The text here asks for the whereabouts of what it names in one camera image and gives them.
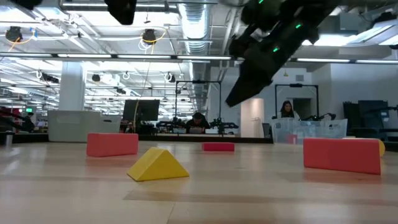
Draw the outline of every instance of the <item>woman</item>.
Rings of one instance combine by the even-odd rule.
[[[280,112],[277,114],[277,118],[294,118],[295,120],[299,120],[300,116],[293,110],[293,106],[289,100],[286,100]]]

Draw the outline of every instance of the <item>white column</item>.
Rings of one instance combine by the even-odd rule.
[[[62,63],[59,110],[84,110],[86,75],[81,62]]]
[[[264,100],[251,98],[241,103],[241,137],[263,138]]]

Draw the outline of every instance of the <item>ceiling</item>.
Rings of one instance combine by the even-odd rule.
[[[103,4],[101,1],[89,2]],[[206,50],[201,54],[224,55],[230,36],[242,33],[245,29],[245,25],[239,22],[239,9],[221,4],[205,5],[208,14],[202,15],[208,16],[208,23],[191,24],[192,29],[184,29],[183,15],[174,13],[178,8],[175,7],[176,2],[181,1],[169,1],[170,11],[164,12],[162,1],[150,3],[139,1],[140,12],[135,13],[134,23],[131,26],[121,26],[108,12],[98,10],[94,6],[69,7],[72,10],[66,11],[56,4],[58,1],[46,0],[43,5],[30,12],[4,2],[3,6],[0,6],[0,52],[184,55],[189,54],[187,46],[194,49],[192,46],[196,43],[205,43]],[[387,3],[390,2],[383,1],[380,6],[377,6],[386,6]],[[5,38],[5,33],[10,26],[21,27],[23,35],[21,43],[23,44],[14,44]],[[352,35],[342,37],[342,35],[324,34],[322,41],[318,44],[304,44],[294,56],[384,58],[391,54],[391,50],[388,46],[378,44],[397,35],[398,30],[395,28],[395,26],[391,28],[388,35],[376,35],[377,41],[372,42],[372,40],[365,44],[352,43],[355,39]],[[141,36],[145,29],[155,30],[158,41],[153,47],[142,44]],[[201,35],[202,29],[206,31],[205,36]],[[149,63],[90,60],[83,63],[88,71],[85,106],[88,110],[101,110],[107,114],[121,113],[126,98],[141,96],[162,99],[160,113],[164,116],[172,116],[175,83],[169,83],[166,80],[167,74],[174,75],[176,80],[180,81],[192,81],[198,77],[202,80],[215,81],[219,75],[218,73],[210,74],[210,69],[197,74],[198,66],[218,66],[206,61],[193,65],[189,61]],[[311,71],[319,64],[288,63],[286,66],[307,68]],[[2,88],[0,105],[38,106],[42,113],[45,113],[47,109],[57,108],[59,85],[41,81],[38,78],[40,76],[38,71],[62,81],[62,61],[0,58],[0,85],[5,83],[17,85],[14,88]],[[101,76],[100,82],[94,82],[91,79],[94,74]],[[113,86],[125,89],[127,94],[116,93]],[[178,96],[177,108],[180,108],[178,114],[181,116],[192,114],[205,107],[205,100],[201,101],[201,99],[206,98],[208,88],[206,85],[197,87],[191,84],[185,87],[187,89],[183,89],[181,95]]]

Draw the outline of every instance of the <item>black frame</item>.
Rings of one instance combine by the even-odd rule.
[[[218,108],[218,118],[221,118],[221,81],[176,81],[175,82],[175,113],[174,116],[177,117],[177,97],[178,97],[178,84],[179,83],[192,83],[192,84],[207,84],[207,83],[217,83],[220,87],[220,105]]]
[[[305,86],[315,87],[317,92],[317,116],[319,116],[319,86],[318,85],[304,85],[304,84],[275,84],[275,116],[278,114],[278,86],[289,86],[291,88],[303,88]]]

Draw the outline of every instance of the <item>computer monitor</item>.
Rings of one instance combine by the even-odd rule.
[[[134,112],[137,103],[136,120],[157,121],[160,100],[126,100],[124,103],[123,120],[134,121]]]

